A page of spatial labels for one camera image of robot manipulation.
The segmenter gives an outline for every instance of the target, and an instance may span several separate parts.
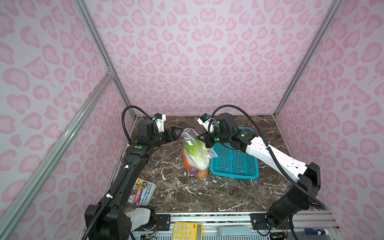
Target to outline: clear plastic bag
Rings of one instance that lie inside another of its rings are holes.
[[[216,152],[212,148],[206,148],[205,144],[197,139],[199,134],[192,128],[186,128],[181,136],[184,137],[183,157],[187,160],[191,170],[193,168],[199,171],[205,171],[210,166],[211,158],[217,157]]]

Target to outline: wall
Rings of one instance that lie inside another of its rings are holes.
[[[113,83],[103,94],[10,239],[77,239],[84,212],[105,192],[125,135],[123,101]]]
[[[70,0],[0,3],[0,217],[105,75]]]
[[[346,239],[383,239],[384,4],[348,0],[278,116]]]
[[[131,103],[198,115],[273,113],[331,0],[85,2]]]

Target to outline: blue plastic basket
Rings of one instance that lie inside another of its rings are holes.
[[[259,177],[259,167],[257,158],[243,153],[240,150],[231,150],[217,143],[213,149],[218,155],[211,159],[211,172],[224,177],[234,177],[241,179],[257,179]]]

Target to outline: brown marble surface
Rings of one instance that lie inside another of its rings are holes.
[[[267,140],[275,148],[289,154],[272,116],[253,116]],[[245,116],[235,116],[239,126],[255,127]],[[165,127],[205,129],[193,116],[168,117]],[[259,160],[260,176],[256,180],[221,177],[209,173],[206,179],[189,175],[179,157],[184,139],[166,144],[155,151],[140,178],[154,182],[157,188],[150,200],[157,212],[266,211],[287,191],[288,181]],[[133,206],[127,205],[126,211]]]

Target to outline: calculator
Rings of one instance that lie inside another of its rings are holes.
[[[202,240],[203,225],[192,222],[176,222],[172,240]]]

